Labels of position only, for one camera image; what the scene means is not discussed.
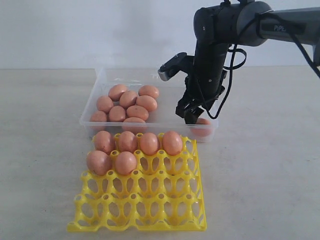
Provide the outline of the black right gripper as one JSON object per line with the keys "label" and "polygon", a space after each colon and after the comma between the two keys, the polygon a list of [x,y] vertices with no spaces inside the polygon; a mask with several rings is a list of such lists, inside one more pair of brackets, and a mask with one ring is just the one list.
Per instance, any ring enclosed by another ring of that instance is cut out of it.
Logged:
{"label": "black right gripper", "polygon": [[226,43],[198,43],[194,55],[183,54],[186,90],[177,102],[175,114],[184,118],[187,125],[195,125],[204,112],[199,105],[213,105],[223,92],[221,82],[227,52]]}

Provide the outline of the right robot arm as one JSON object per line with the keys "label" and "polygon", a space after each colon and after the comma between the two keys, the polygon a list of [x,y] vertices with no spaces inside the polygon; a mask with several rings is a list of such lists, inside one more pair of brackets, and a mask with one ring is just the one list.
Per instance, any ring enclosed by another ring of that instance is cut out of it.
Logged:
{"label": "right robot arm", "polygon": [[318,7],[272,10],[262,1],[228,0],[218,6],[203,7],[193,18],[196,37],[194,55],[178,55],[177,68],[187,74],[186,90],[176,107],[176,114],[187,124],[195,124],[208,112],[231,78],[234,63],[225,66],[227,53],[235,55],[241,46],[257,47],[267,40],[295,43],[311,69],[319,74],[320,9]]}

